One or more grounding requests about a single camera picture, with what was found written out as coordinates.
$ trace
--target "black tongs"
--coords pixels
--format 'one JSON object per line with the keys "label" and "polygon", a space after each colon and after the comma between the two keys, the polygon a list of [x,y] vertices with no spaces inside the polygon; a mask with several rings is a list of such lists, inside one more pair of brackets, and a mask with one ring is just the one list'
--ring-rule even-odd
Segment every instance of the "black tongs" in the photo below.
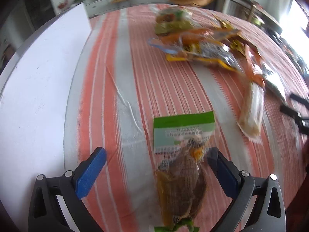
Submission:
{"label": "black tongs", "polygon": [[[292,93],[289,98],[299,102],[300,104],[303,104],[307,110],[309,110],[308,99],[304,99],[294,93]],[[288,107],[285,104],[280,106],[280,112],[294,119],[300,133],[309,135],[309,116],[303,117],[300,112]]]}

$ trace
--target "silver screw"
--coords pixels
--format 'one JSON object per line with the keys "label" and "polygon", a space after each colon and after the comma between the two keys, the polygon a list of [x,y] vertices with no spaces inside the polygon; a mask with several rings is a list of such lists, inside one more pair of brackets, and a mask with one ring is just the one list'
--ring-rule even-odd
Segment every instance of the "silver screw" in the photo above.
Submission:
{"label": "silver screw", "polygon": [[248,176],[250,175],[250,173],[249,173],[248,171],[246,171],[246,170],[243,170],[243,171],[241,172],[241,174],[242,174],[242,176],[244,176],[244,177],[248,177]]}
{"label": "silver screw", "polygon": [[272,174],[270,175],[270,178],[271,178],[273,181],[275,181],[275,180],[277,179],[277,175],[275,175],[275,174],[272,173]]}
{"label": "silver screw", "polygon": [[72,171],[66,171],[65,173],[64,173],[64,176],[65,177],[70,177],[70,176],[72,176],[72,174],[73,174],[73,172]]}
{"label": "silver screw", "polygon": [[41,180],[43,180],[43,178],[44,178],[44,175],[40,174],[40,175],[38,175],[37,180],[41,181]]}

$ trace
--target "packaged food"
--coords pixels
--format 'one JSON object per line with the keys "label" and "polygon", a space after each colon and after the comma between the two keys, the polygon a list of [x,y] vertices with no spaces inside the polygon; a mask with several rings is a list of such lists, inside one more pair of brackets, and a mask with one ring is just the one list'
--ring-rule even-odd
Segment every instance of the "packaged food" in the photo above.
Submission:
{"label": "packaged food", "polygon": [[245,74],[249,79],[249,87],[244,97],[238,119],[238,126],[242,132],[253,142],[260,142],[260,133],[264,111],[264,81],[262,70],[256,64],[253,51],[245,46],[247,67]]}
{"label": "packaged food", "polygon": [[178,41],[166,44],[150,39],[149,44],[164,51],[168,61],[201,61],[213,68],[222,67],[230,71],[242,72],[237,60],[225,44],[206,35],[183,32]]}
{"label": "packaged food", "polygon": [[179,6],[160,10],[156,16],[156,35],[167,35],[170,32],[184,31],[194,27],[192,12]]}
{"label": "packaged food", "polygon": [[228,21],[228,20],[222,20],[220,17],[213,15],[213,17],[219,22],[220,27],[222,29],[233,29],[234,27],[232,26],[232,24]]}
{"label": "packaged food", "polygon": [[198,231],[193,219],[207,187],[200,163],[214,129],[213,112],[154,119],[154,153],[164,156],[155,174],[165,227],[155,227],[156,232],[176,231],[181,226]]}
{"label": "packaged food", "polygon": [[240,34],[237,34],[236,36],[231,36],[230,38],[228,38],[228,40],[230,42],[229,47],[233,50],[239,51],[243,56],[246,56],[245,46],[248,45],[251,51],[254,52],[257,56],[259,56],[259,58],[261,58],[258,48]]}
{"label": "packaged food", "polygon": [[236,36],[240,30],[232,29],[210,29],[210,28],[197,28],[187,30],[186,34],[183,32],[180,33],[171,33],[168,36],[161,37],[161,41],[164,44],[176,44],[179,41],[179,37],[182,34],[182,43],[184,45],[190,44],[192,42],[197,42],[203,40],[204,38],[209,38],[215,41],[221,41],[232,36]]}
{"label": "packaged food", "polygon": [[271,90],[283,103],[286,102],[285,90],[279,74],[273,71],[265,62],[262,62],[265,86]]}

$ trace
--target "red and white striped tablecloth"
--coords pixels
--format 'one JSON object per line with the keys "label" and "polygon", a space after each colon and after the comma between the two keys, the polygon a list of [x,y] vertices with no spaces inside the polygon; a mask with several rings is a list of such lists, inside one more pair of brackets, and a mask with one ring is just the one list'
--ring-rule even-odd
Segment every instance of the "red and white striped tablecloth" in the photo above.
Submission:
{"label": "red and white striped tablecloth", "polygon": [[[153,118],[212,110],[216,130],[211,146],[253,176],[277,174],[288,206],[305,177],[304,137],[267,92],[262,143],[250,142],[236,124],[246,90],[236,74],[188,62],[169,63],[159,49],[147,44],[155,37],[153,8],[166,6],[130,7],[91,20],[93,31],[72,81],[64,133],[66,170],[75,169],[97,146],[108,153],[108,163],[83,200],[86,207],[106,232],[153,231],[162,225],[154,178]],[[286,94],[308,94],[288,57],[260,29],[218,12],[189,9],[203,26],[211,24],[212,14],[228,19],[279,72]],[[200,231],[209,231],[231,201],[214,176],[207,177],[208,192],[194,221]]]}

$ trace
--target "clear plastic packaging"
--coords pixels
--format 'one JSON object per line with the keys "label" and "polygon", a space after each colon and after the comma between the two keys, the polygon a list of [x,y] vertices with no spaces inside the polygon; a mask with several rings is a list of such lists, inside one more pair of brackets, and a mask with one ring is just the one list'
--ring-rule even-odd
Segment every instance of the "clear plastic packaging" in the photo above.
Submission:
{"label": "clear plastic packaging", "polygon": [[203,35],[184,32],[179,34],[178,41],[170,38],[170,42],[164,41],[163,43],[161,41],[160,43],[160,40],[153,38],[148,43],[167,53],[166,59],[168,61],[201,61],[205,66],[242,72],[230,48],[213,40],[213,36],[214,34],[209,34],[209,31],[205,31]]}
{"label": "clear plastic packaging", "polygon": [[192,42],[197,42],[205,38],[221,41],[226,38],[236,36],[240,31],[237,29],[227,30],[227,29],[210,29],[210,28],[196,28],[187,30],[186,34],[184,32],[172,33],[168,36],[161,37],[161,41],[164,44],[176,44],[179,41],[180,35],[182,35],[182,42],[184,45],[190,44]]}
{"label": "clear plastic packaging", "polygon": [[206,193],[206,179],[200,164],[207,143],[199,136],[182,142],[183,146],[165,171],[156,171],[164,227],[155,231],[176,231],[186,225],[196,231],[193,219],[197,216]]}
{"label": "clear plastic packaging", "polygon": [[238,126],[253,142],[260,142],[260,133],[264,111],[264,81],[262,70],[256,64],[253,51],[245,46],[247,67],[245,74],[250,80],[238,119]]}
{"label": "clear plastic packaging", "polygon": [[265,62],[262,63],[262,71],[265,86],[271,90],[283,103],[285,103],[285,90],[279,74],[273,71]]}
{"label": "clear plastic packaging", "polygon": [[167,35],[171,32],[184,31],[194,27],[192,12],[179,6],[160,10],[156,15],[156,35]]}

